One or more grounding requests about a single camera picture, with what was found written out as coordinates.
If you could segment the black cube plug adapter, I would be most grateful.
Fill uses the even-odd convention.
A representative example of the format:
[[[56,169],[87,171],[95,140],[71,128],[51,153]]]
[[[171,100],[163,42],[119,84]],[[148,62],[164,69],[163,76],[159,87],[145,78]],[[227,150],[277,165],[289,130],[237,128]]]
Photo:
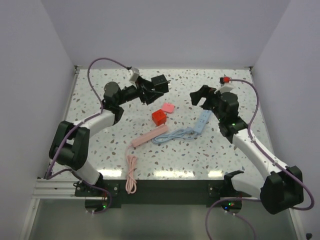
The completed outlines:
[[[164,74],[152,77],[151,82],[154,86],[155,91],[164,94],[169,92],[169,84],[171,81],[167,80]]]

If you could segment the red cube plug adapter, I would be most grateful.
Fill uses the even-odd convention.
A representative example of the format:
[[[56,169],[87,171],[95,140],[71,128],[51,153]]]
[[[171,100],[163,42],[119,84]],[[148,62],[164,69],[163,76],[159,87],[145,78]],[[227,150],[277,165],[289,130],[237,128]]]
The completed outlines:
[[[160,125],[163,125],[167,121],[167,115],[162,109],[159,109],[151,114],[152,121],[155,123],[155,125],[158,127]]]

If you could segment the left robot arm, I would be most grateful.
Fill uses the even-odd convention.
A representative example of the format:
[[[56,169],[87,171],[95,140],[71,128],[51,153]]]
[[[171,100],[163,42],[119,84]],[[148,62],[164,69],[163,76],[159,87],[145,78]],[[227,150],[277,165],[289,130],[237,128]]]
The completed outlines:
[[[90,138],[121,120],[122,104],[140,99],[149,105],[168,92],[169,82],[164,75],[151,80],[138,76],[133,85],[124,88],[114,81],[108,82],[97,113],[77,122],[60,122],[49,150],[51,163],[67,166],[77,178],[87,183],[88,193],[99,196],[104,190],[103,176],[88,161]]]

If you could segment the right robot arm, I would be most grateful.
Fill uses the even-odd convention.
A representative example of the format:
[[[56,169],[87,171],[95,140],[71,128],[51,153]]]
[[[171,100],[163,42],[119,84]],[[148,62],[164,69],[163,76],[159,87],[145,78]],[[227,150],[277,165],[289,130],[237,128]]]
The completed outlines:
[[[212,111],[218,120],[221,134],[241,150],[261,174],[264,183],[257,190],[246,193],[259,199],[270,214],[277,214],[304,201],[303,176],[297,166],[289,167],[275,157],[249,130],[249,125],[239,116],[238,96],[230,90],[215,89],[203,85],[190,93],[196,106],[205,98],[202,108]]]

